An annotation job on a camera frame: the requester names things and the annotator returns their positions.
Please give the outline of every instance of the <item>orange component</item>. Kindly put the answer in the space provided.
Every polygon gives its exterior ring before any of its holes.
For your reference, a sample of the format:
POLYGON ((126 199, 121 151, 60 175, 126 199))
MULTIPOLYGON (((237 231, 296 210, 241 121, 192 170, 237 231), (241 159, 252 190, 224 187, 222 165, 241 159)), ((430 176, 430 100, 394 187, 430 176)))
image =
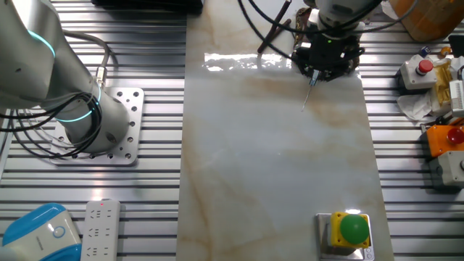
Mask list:
POLYGON ((428 146, 432 157, 445 152, 464 151, 464 127, 435 125, 427 130, 428 146))
POLYGON ((443 47, 442 50, 440 51, 440 54, 443 56, 447 56, 448 54, 451 54, 451 47, 443 47))

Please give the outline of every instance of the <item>metal rail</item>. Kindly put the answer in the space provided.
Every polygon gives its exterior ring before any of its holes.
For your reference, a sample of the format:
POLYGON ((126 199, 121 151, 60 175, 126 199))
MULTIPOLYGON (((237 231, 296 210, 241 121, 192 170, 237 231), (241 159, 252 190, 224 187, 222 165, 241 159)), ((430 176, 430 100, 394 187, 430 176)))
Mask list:
MULTIPOLYGON (((68 208, 82 231, 86 202, 112 198, 125 208, 120 260, 175 261, 186 16, 102 9, 90 0, 53 4, 65 29, 109 42, 118 66, 114 61, 110 64, 108 86, 145 90, 139 164, 58 168, 33 158, 13 141, 9 154, 2 155, 7 159, 0 182, 0 240, 15 219, 46 202, 68 208)), ((368 27, 383 24, 374 21, 368 27)), ((463 34, 464 26, 455 33, 463 34)), ((93 43, 68 40, 94 72, 103 50, 93 43)), ((396 260, 464 260, 464 193, 439 194, 431 189, 418 144, 420 123, 409 121, 396 104, 399 94, 393 76, 425 44, 412 42, 405 29, 396 25, 365 34, 362 45, 366 53, 361 56, 360 71, 396 260)), ((438 52, 447 42, 426 45, 438 52)), ((47 131, 53 133, 55 124, 46 125, 47 131)))

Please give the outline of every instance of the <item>red button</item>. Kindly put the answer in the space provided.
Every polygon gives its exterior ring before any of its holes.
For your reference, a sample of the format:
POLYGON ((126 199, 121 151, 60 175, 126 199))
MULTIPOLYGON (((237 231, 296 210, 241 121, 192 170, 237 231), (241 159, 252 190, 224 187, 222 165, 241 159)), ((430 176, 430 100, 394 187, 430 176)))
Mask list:
POLYGON ((448 131, 447 139, 451 144, 461 144, 464 142, 464 132, 458 128, 453 128, 448 131))
POLYGON ((429 60, 422 60, 419 62, 419 70, 421 73, 428 73, 434 69, 434 64, 429 60))

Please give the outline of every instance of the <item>green button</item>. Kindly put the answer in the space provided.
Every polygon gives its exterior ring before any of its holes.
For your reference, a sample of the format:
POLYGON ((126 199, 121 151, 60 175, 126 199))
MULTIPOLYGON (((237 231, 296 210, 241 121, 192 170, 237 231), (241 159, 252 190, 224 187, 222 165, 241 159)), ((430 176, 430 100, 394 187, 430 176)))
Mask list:
POLYGON ((340 232, 349 243, 361 244, 369 237, 369 225, 360 215, 348 215, 340 222, 340 232))

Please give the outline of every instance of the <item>black cable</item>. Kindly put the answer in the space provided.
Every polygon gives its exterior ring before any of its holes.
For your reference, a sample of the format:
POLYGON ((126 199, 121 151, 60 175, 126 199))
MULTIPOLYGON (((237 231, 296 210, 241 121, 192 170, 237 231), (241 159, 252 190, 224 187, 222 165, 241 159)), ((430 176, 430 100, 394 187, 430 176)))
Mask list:
POLYGON ((273 25, 276 25, 277 27, 280 27, 284 30, 287 30, 287 31, 290 31, 292 33, 310 33, 310 34, 319 34, 319 33, 328 33, 328 32, 331 32, 331 31, 337 31, 337 30, 342 30, 343 28, 346 28, 350 25, 353 25, 355 22, 361 20, 362 18, 364 18, 366 15, 369 15, 369 13, 371 13, 379 4, 382 3, 382 0, 377 0, 377 1, 373 1, 371 6, 369 6, 366 10, 364 10, 363 12, 361 12, 358 16, 356 16, 355 18, 349 20, 348 22, 346 23, 343 23, 343 24, 340 24, 340 25, 337 25, 337 26, 334 26, 332 28, 327 28, 327 29, 324 29, 324 30, 315 30, 315 31, 310 31, 310 30, 297 30, 297 29, 293 29, 289 26, 286 26, 286 25, 283 25, 283 24, 280 24, 279 22, 276 22, 274 21, 274 19, 272 19, 271 17, 267 16, 257 5, 256 3, 253 1, 253 0, 248 0, 249 3, 252 5, 252 7, 256 10, 256 12, 258 12, 258 14, 261 15, 262 18, 266 19, 268 22, 270 22, 271 24, 273 25))
MULTIPOLYGON (((48 118, 46 118, 44 121, 42 121, 41 123, 39 124, 36 124, 36 125, 32 125, 32 126, 29 126, 29 127, 26 127, 26 128, 6 128, 6 129, 3 129, 3 128, 0 128, 0 131, 3 131, 3 132, 7 132, 7 133, 11 133, 11 132, 15 132, 15 131, 30 131, 30 130, 33 130, 35 128, 38 128, 38 127, 41 127, 45 124, 47 124, 50 120, 52 120, 54 117, 56 117, 67 105, 69 105, 71 102, 75 101, 75 100, 78 100, 78 99, 82 99, 82 98, 85 98, 86 96, 89 96, 91 94, 87 94, 87 93, 81 93, 81 94, 77 94, 76 96, 74 96, 73 98, 69 99, 68 101, 66 101, 64 104, 61 104, 59 105, 58 107, 54 108, 52 110, 52 113, 49 115, 48 118)), ((9 119, 9 120, 22 120, 22 119, 32 119, 32 118, 37 118, 37 117, 41 117, 41 116, 45 116, 47 114, 49 114, 50 112, 44 112, 44 113, 39 113, 37 115, 26 115, 26 116, 7 116, 7 115, 0 115, 0 117, 3 117, 5 119, 9 119)))
MULTIPOLYGON (((254 31, 254 33, 256 33, 256 35, 265 43, 269 46, 269 48, 271 48, 272 50, 274 50, 276 53, 280 54, 282 57, 284 58, 287 58, 287 59, 290 59, 296 63, 309 63, 308 61, 305 61, 305 60, 301 60, 301 59, 295 59, 294 57, 290 57, 288 54, 284 53, 282 50, 280 50, 279 48, 275 47, 271 42, 267 41, 265 39, 265 37, 260 33, 260 31, 256 28, 256 26, 254 25, 254 23, 251 21, 251 19, 249 18, 249 15, 247 13, 247 11, 245 10, 245 6, 244 6, 244 3, 242 0, 238 0, 239 1, 239 6, 240 6, 240 9, 241 11, 243 12, 244 16, 245 16, 245 19, 246 21, 248 22, 249 26, 252 28, 252 30, 254 31)), ((361 54, 363 54, 365 52, 365 49, 364 48, 360 48, 360 53, 358 56, 360 56, 361 54)), ((351 59, 353 59, 354 57, 348 57, 348 56, 345 56, 342 60, 339 60, 337 62, 332 62, 332 63, 323 63, 323 64, 315 64, 315 63, 312 63, 311 65, 313 66, 333 66, 333 65, 338 65, 338 64, 341 64, 341 63, 344 63, 344 62, 347 62, 347 61, 350 61, 351 59)))
MULTIPOLYGON (((84 138, 87 138, 88 140, 79 146, 77 146, 74 150, 71 152, 68 152, 66 154, 58 154, 54 152, 50 152, 48 149, 43 148, 40 144, 35 142, 28 134, 27 131, 25 131, 26 137, 29 139, 29 141, 37 146, 40 150, 43 152, 46 152, 50 155, 44 155, 44 154, 39 154, 34 152, 32 149, 28 148, 19 138, 16 132, 14 132, 14 137, 17 139, 17 142, 29 153, 31 153, 34 156, 37 156, 39 158, 47 158, 47 159, 58 159, 58 158, 63 158, 63 157, 72 157, 72 156, 77 156, 79 153, 81 153, 83 150, 87 149, 92 143, 95 141, 96 137, 99 134, 99 131, 101 129, 101 123, 102 123, 102 109, 99 106, 98 101, 95 99, 94 96, 91 96, 91 102, 88 103, 89 109, 92 111, 92 124, 91 124, 91 129, 88 132, 88 135, 84 138)), ((25 128, 22 122, 20 121, 20 125, 22 128, 25 128)))
POLYGON ((382 26, 378 26, 376 28, 371 28, 371 29, 366 29, 366 30, 359 30, 359 31, 352 31, 352 32, 349 32, 349 34, 358 34, 358 33, 372 33, 372 32, 375 32, 375 31, 378 31, 378 30, 383 30, 383 29, 387 29, 387 28, 390 28, 391 26, 393 25, 396 25, 398 22, 401 22, 403 21, 406 17, 408 17, 414 10, 414 8, 419 4, 419 0, 415 0, 413 2, 413 5, 409 8, 409 10, 406 11, 406 13, 401 16, 400 18, 396 19, 395 21, 389 23, 389 24, 386 24, 386 25, 382 25, 382 26))
MULTIPOLYGON (((381 4, 381 2, 382 2, 382 0, 374 1, 372 6, 368 7, 364 12, 362 12, 361 14, 359 14, 358 16, 356 16, 355 18, 351 19, 350 21, 348 21, 348 22, 346 22, 344 24, 337 25, 337 26, 334 26, 332 28, 327 28, 325 30, 309 31, 309 30, 293 29, 293 28, 291 28, 289 26, 285 26, 283 24, 280 24, 280 23, 274 21, 271 17, 268 17, 256 5, 256 3, 253 0, 249 0, 249 3, 253 6, 253 8, 256 10, 256 12, 258 12, 261 15, 262 18, 266 19, 271 24, 276 25, 277 27, 280 27, 280 28, 282 28, 284 30, 287 30, 287 31, 290 31, 290 32, 293 32, 293 33, 309 33, 309 34, 328 33, 328 32, 331 32, 331 31, 342 30, 343 28, 345 28, 347 26, 350 26, 350 25, 354 24, 355 22, 361 20, 365 16, 369 15, 369 13, 371 13, 379 4, 381 4)), ((403 16, 401 16, 400 18, 396 19, 394 22, 391 22, 391 23, 389 23, 387 25, 378 26, 376 28, 367 29, 367 30, 352 31, 352 32, 349 32, 349 34, 372 33, 372 32, 378 31, 378 30, 383 30, 383 29, 390 28, 391 26, 396 25, 398 22, 401 22, 406 17, 408 17, 411 14, 411 12, 413 12, 414 8, 418 5, 418 3, 419 3, 419 0, 415 0, 413 2, 413 5, 406 11, 406 13, 403 16)))

